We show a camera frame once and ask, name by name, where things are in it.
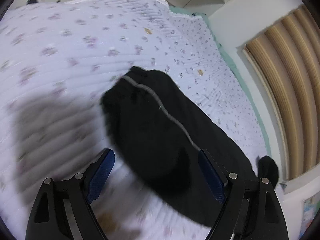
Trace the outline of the floral quilted bedspread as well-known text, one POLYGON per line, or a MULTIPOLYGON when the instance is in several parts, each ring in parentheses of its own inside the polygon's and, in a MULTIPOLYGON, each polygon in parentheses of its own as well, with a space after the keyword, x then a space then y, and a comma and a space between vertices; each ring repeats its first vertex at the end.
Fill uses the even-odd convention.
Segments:
POLYGON ((201 16, 164 0, 74 0, 1 20, 1 218, 24 239, 42 181, 66 179, 112 143, 100 98, 131 67, 167 73, 252 164, 255 112, 201 16))

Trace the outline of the black hooded jacket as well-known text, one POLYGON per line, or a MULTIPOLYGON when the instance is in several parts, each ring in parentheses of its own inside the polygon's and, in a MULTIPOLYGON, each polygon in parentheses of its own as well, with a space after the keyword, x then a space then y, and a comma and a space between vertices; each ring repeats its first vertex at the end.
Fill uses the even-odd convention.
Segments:
POLYGON ((164 72, 132 67, 103 95, 101 106, 107 134, 127 165, 197 223, 212 226, 221 209, 199 168, 201 149, 243 179, 278 183, 279 170, 270 157, 261 158, 254 172, 240 147, 164 72))

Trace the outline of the green bed sheet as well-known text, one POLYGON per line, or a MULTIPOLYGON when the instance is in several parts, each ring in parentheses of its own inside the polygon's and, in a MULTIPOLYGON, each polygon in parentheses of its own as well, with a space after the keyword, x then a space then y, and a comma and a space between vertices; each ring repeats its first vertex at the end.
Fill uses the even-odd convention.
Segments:
POLYGON ((255 112, 255 116, 256 116, 257 122, 258 122, 258 124, 260 126, 260 129, 261 129, 261 134, 262 134, 264 142, 265 142, 265 148, 267 150, 267 155, 269 157, 272 157, 270 140, 268 138, 267 131, 265 129, 263 120, 262 120, 262 118, 260 116, 260 113, 259 113, 255 103, 254 103, 252 95, 251 95, 251 93, 249 91, 249 88, 247 87, 244 79, 242 78, 242 76, 241 76, 236 64, 234 63, 233 59, 225 52, 225 50, 224 50, 223 46, 221 45, 221 43, 216 39, 216 37, 215 37, 215 35, 214 35, 214 33, 213 33, 212 29, 211 29, 208 16, 205 13, 201 13, 201 12, 191 13, 187 9, 179 8, 179 7, 175 7, 175 6, 169 6, 169 9, 170 9, 170 11, 172 13, 175 13, 175 14, 184 14, 184 15, 189 15, 189 16, 191 16, 191 15, 193 15, 193 16, 201 16, 203 18, 203 20, 206 23, 208 29, 210 30, 210 33, 211 33, 211 35, 213 37, 213 40, 216 43, 216 46, 217 46, 217 48, 219 50, 219 53, 220 53, 221 57, 223 58, 225 63, 228 65, 230 70, 233 72, 234 76, 237 78, 239 85, 241 86, 242 90, 244 91, 244 93, 246 94, 248 100, 251 103, 253 111, 255 112))

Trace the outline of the colourful wall map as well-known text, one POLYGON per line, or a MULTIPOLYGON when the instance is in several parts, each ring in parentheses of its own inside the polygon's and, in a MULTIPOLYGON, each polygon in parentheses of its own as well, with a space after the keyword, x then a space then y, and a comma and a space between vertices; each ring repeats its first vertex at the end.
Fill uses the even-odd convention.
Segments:
POLYGON ((309 228, 314 218, 316 217, 317 212, 319 211, 319 197, 320 197, 320 192, 314 194, 312 197, 304 200, 303 202, 303 217, 302 217, 302 224, 300 228, 300 235, 299 235, 300 238, 304 235, 306 230, 309 228))

